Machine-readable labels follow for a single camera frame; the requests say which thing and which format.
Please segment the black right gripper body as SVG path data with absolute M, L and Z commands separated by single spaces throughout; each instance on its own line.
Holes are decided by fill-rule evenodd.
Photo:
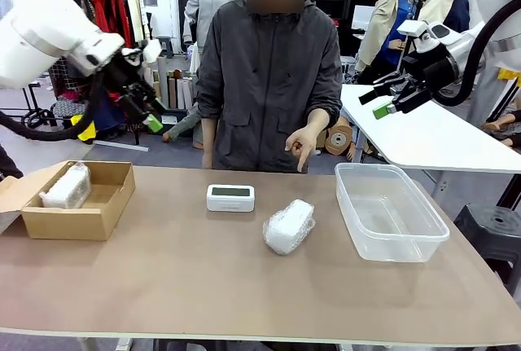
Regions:
M 403 90 L 409 92 L 427 90 L 431 95 L 439 94 L 458 79 L 455 63 L 441 53 L 413 52 L 403 58 L 401 66 L 407 74 Z

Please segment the white digital clock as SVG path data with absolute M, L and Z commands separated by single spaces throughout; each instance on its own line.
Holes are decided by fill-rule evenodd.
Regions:
M 211 184 L 206 205 L 211 212 L 250 213 L 255 208 L 255 198 L 253 186 Z

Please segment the bubble clock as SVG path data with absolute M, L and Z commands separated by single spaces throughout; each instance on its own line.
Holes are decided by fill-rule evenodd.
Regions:
M 80 208 L 91 192 L 90 169 L 82 162 L 70 166 L 48 190 L 39 194 L 44 208 Z
M 314 206 L 300 199 L 272 215 L 263 224 L 265 244 L 281 256 L 291 254 L 315 226 Z

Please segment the person's left forearm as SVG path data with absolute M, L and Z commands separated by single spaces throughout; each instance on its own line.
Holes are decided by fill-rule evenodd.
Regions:
M 318 132 L 323 131 L 330 123 L 329 113 L 322 109 L 316 108 L 313 109 L 308 116 L 307 126 L 312 127 Z

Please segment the person's right forearm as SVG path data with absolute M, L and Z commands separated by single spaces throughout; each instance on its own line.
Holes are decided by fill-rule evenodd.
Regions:
M 209 118 L 203 118 L 201 120 L 201 125 L 203 131 L 204 153 L 212 154 L 217 132 L 217 121 Z

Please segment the mannequin arm with grey sleeve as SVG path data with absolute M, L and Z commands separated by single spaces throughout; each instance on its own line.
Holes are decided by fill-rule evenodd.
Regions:
M 187 115 L 183 119 L 174 125 L 173 128 L 163 133 L 162 139 L 165 143 L 174 142 L 181 134 L 191 129 L 193 130 L 193 146 L 201 147 L 203 145 L 203 131 L 197 102 L 187 111 Z

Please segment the long metal bar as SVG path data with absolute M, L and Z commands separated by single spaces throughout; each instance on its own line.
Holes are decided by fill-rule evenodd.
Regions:
M 126 144 L 126 143 L 102 141 L 102 140 L 94 140 L 93 144 L 96 146 L 113 147 L 113 148 L 125 149 L 125 150 L 130 150 L 130 151 L 141 151 L 141 152 L 150 151 L 149 147 L 144 147 L 144 146 L 140 146 L 140 145 L 130 145 L 130 144 Z

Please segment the brown cardboard spool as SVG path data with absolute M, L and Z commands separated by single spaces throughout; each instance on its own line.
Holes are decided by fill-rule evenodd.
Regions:
M 347 118 L 341 116 L 337 123 L 326 131 L 325 150 L 334 156 L 346 156 L 352 145 L 352 127 Z

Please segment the red hanging dress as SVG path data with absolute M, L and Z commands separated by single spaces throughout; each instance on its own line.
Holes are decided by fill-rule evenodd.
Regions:
M 118 33 L 125 40 L 125 46 L 134 46 L 129 19 L 124 0 L 91 0 L 94 7 L 95 23 L 105 33 Z

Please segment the white monitor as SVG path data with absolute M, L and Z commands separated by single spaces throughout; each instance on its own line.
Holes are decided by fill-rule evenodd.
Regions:
M 374 6 L 356 5 L 353 11 L 351 29 L 366 31 L 373 11 Z

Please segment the bare mannequin legs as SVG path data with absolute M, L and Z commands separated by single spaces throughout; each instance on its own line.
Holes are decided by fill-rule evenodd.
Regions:
M 506 113 L 495 121 L 485 123 L 483 129 L 488 132 L 499 132 L 502 128 L 514 123 L 521 123 L 521 110 Z M 501 139 L 500 143 L 510 148 L 521 149 L 521 132 Z

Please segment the mannequin in grey hoodie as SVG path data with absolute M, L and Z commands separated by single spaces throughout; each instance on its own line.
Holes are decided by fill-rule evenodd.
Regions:
M 208 30 L 216 11 L 233 0 L 187 0 L 184 10 L 182 40 L 188 45 L 197 45 L 199 55 L 203 54 Z

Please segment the clear plastic container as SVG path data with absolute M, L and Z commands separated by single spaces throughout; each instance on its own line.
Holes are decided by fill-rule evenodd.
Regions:
M 335 178 L 339 208 L 361 258 L 427 262 L 449 239 L 442 217 L 402 169 L 340 163 Z

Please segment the bystander in black clothes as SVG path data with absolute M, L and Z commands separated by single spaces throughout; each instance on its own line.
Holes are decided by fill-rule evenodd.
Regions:
M 0 182 L 7 177 L 22 178 L 23 176 L 24 174 L 0 144 Z

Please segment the large black plastic stool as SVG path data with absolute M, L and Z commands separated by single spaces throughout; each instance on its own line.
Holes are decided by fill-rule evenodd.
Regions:
M 454 225 L 513 296 L 521 281 L 521 215 L 509 208 L 467 204 Z

